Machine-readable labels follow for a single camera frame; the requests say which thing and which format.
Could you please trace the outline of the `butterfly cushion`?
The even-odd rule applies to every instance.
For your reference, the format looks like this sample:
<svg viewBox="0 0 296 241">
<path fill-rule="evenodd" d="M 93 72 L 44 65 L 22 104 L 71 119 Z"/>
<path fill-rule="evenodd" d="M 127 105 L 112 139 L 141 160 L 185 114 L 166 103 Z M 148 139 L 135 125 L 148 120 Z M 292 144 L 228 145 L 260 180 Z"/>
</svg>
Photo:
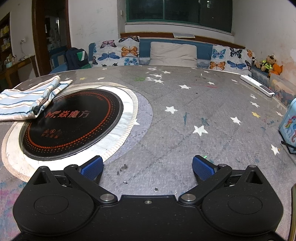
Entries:
<svg viewBox="0 0 296 241">
<path fill-rule="evenodd" d="M 140 37 L 128 36 L 89 44 L 89 62 L 93 67 L 139 65 Z"/>
<path fill-rule="evenodd" d="M 209 69 L 250 75 L 252 71 L 253 52 L 246 49 L 236 49 L 214 45 Z"/>
</svg>

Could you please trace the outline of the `black round induction cooktop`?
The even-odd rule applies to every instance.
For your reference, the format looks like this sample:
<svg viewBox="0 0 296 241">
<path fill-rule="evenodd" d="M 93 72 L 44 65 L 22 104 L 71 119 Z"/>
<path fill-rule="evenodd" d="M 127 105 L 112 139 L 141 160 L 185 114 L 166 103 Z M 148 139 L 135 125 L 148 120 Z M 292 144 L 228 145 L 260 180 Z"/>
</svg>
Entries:
<svg viewBox="0 0 296 241">
<path fill-rule="evenodd" d="M 29 158 L 54 161 L 77 154 L 103 139 L 119 122 L 123 102 L 104 89 L 70 92 L 52 101 L 40 116 L 26 121 L 20 148 Z"/>
</svg>

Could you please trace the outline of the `orange plush toy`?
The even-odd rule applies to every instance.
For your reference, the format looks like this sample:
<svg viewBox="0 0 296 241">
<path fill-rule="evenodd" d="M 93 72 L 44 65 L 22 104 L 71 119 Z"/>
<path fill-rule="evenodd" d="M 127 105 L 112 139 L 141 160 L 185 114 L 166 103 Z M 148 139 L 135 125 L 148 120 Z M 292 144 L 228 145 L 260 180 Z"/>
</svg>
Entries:
<svg viewBox="0 0 296 241">
<path fill-rule="evenodd" d="M 269 70 L 268 76 L 270 77 L 272 74 L 280 75 L 283 71 L 283 65 L 279 66 L 278 64 L 274 63 L 273 68 Z"/>
</svg>

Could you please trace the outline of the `book on window ledge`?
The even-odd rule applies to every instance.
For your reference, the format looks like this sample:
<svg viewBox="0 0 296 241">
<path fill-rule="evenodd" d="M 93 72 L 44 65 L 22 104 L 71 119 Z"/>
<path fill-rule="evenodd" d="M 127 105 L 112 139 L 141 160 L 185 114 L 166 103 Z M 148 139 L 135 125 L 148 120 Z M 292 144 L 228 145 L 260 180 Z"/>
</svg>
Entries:
<svg viewBox="0 0 296 241">
<path fill-rule="evenodd" d="M 195 39 L 195 35 L 184 33 L 173 33 L 174 38 L 177 39 Z"/>
</svg>

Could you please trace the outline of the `grey pillow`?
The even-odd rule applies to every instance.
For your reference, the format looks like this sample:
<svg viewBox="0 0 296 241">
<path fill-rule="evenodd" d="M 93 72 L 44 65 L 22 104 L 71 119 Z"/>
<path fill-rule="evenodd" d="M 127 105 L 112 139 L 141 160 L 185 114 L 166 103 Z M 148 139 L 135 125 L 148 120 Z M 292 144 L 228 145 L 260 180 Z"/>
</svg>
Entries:
<svg viewBox="0 0 296 241">
<path fill-rule="evenodd" d="M 197 47 L 188 44 L 151 42 L 149 65 L 197 67 Z"/>
</svg>

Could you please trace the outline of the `white remote control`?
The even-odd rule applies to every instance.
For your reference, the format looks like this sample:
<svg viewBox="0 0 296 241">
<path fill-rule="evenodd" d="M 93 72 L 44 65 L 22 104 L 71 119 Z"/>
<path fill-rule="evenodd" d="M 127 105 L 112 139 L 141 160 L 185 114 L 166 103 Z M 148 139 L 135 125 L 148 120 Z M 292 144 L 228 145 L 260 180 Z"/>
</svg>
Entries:
<svg viewBox="0 0 296 241">
<path fill-rule="evenodd" d="M 266 86 L 262 85 L 255 79 L 249 77 L 248 75 L 240 75 L 240 79 L 250 84 L 251 86 L 253 86 L 254 88 L 256 88 L 257 90 L 259 90 L 260 92 L 262 92 L 268 97 L 275 96 L 275 93 L 273 91 L 271 91 L 270 89 L 268 89 Z"/>
</svg>

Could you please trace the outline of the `left butterfly cushion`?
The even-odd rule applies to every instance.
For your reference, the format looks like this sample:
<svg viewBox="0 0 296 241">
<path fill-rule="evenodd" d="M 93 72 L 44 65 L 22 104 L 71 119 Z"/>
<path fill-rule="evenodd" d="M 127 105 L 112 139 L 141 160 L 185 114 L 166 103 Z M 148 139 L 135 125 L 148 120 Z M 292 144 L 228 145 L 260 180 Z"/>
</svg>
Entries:
<svg viewBox="0 0 296 241">
<path fill-rule="evenodd" d="M 93 67 L 139 65 L 140 37 L 128 36 L 89 44 L 89 62 Z"/>
</svg>

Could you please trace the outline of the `light blue unicorn box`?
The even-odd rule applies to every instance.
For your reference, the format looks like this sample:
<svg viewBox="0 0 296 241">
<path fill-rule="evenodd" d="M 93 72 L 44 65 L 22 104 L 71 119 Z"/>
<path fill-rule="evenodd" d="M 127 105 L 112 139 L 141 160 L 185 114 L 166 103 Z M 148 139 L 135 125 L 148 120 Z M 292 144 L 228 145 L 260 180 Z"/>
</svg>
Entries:
<svg viewBox="0 0 296 241">
<path fill-rule="evenodd" d="M 282 136 L 281 143 L 285 145 L 291 154 L 295 154 L 295 130 L 296 130 L 296 99 L 294 99 L 283 117 L 278 131 Z"/>
</svg>

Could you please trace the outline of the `dark backpack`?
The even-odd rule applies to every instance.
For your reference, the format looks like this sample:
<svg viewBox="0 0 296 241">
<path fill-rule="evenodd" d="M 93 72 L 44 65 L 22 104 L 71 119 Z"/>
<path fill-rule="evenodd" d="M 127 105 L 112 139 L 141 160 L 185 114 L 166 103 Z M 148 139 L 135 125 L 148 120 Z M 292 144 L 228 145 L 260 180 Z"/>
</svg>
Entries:
<svg viewBox="0 0 296 241">
<path fill-rule="evenodd" d="M 70 48 L 66 52 L 68 70 L 89 69 L 91 65 L 87 52 L 84 49 Z"/>
</svg>

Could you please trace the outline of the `teddy bear yellow vest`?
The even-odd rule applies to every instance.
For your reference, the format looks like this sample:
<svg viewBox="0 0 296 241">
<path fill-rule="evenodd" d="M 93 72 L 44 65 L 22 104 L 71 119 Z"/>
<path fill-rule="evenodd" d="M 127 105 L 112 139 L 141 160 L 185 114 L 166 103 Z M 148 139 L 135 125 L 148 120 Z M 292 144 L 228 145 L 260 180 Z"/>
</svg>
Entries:
<svg viewBox="0 0 296 241">
<path fill-rule="evenodd" d="M 276 56 L 274 54 L 268 55 L 265 60 L 260 60 L 255 64 L 257 69 L 262 72 L 270 73 L 273 70 L 274 64 L 277 62 Z"/>
</svg>

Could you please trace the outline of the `wooden side table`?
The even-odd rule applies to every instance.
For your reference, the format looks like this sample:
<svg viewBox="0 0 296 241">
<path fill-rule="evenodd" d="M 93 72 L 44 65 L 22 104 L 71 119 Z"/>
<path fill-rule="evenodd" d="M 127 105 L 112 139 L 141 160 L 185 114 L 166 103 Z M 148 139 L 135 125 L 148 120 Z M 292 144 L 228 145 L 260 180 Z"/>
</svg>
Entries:
<svg viewBox="0 0 296 241">
<path fill-rule="evenodd" d="M 29 64 L 32 65 L 36 77 L 39 77 L 39 72 L 38 72 L 38 68 L 37 68 L 35 55 L 32 55 L 32 56 L 29 56 L 28 58 L 25 58 L 22 61 L 18 61 L 18 63 L 3 70 L 1 72 L 1 80 L 5 80 L 7 83 L 7 87 L 12 89 L 13 87 L 16 86 L 15 85 L 16 82 L 12 79 L 11 76 L 15 75 L 18 72 L 18 70 L 20 70 L 21 68 L 23 68 Z"/>
</svg>

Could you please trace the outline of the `wooden door frame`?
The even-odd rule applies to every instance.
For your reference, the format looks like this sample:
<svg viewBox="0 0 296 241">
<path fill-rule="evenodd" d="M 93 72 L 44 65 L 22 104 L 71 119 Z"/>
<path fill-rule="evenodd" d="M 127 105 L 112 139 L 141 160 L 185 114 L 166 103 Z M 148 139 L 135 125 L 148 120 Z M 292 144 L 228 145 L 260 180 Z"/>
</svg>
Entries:
<svg viewBox="0 0 296 241">
<path fill-rule="evenodd" d="M 47 75 L 52 70 L 46 36 L 46 18 L 57 18 L 61 46 L 71 48 L 69 28 L 69 1 L 32 1 L 32 29 L 39 74 Z"/>
</svg>

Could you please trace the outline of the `right butterfly cushion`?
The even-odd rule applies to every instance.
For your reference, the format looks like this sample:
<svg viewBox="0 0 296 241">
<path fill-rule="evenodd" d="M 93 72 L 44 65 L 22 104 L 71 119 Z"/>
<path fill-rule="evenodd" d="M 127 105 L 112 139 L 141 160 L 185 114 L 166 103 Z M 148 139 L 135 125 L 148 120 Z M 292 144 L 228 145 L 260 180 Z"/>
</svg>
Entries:
<svg viewBox="0 0 296 241">
<path fill-rule="evenodd" d="M 209 69 L 250 75 L 252 71 L 253 52 L 246 49 L 236 49 L 214 45 Z"/>
</svg>

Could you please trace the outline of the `blue striped shirt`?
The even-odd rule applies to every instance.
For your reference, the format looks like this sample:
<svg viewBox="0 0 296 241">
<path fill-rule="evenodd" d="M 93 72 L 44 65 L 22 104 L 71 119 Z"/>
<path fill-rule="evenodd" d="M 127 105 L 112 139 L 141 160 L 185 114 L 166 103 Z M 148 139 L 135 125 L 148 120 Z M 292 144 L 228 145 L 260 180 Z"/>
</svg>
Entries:
<svg viewBox="0 0 296 241">
<path fill-rule="evenodd" d="M 69 78 L 62 81 L 56 75 L 27 90 L 4 90 L 1 92 L 1 121 L 23 121 L 37 118 L 54 97 L 67 88 L 72 81 Z"/>
</svg>

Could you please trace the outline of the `grey star table cover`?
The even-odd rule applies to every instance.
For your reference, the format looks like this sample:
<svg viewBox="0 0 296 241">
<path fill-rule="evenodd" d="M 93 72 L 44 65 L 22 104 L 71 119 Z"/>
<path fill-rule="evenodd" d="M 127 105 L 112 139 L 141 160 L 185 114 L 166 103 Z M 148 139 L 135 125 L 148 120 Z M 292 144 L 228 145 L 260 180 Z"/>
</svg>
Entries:
<svg viewBox="0 0 296 241">
<path fill-rule="evenodd" d="M 1 124 L 1 240 L 285 240 L 295 229 L 295 156 L 281 143 L 287 110 L 276 98 L 240 75 L 184 67 L 58 76 L 73 81 L 52 101 L 104 89 L 119 96 L 123 113 L 96 144 L 54 161 L 21 150 L 20 131 L 31 120 Z M 200 204 L 182 204 L 199 183 L 196 155 L 232 174 Z M 116 203 L 94 202 L 64 174 L 95 156 L 104 164 L 99 185 Z"/>
</svg>

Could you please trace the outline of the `window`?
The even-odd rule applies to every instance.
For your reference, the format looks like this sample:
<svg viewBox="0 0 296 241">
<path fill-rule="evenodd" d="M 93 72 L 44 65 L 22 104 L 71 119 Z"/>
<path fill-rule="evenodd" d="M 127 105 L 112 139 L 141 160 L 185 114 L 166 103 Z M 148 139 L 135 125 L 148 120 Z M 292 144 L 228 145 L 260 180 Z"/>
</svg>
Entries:
<svg viewBox="0 0 296 241">
<path fill-rule="evenodd" d="M 126 20 L 190 24 L 230 33 L 232 10 L 233 1 L 224 0 L 129 0 Z"/>
</svg>

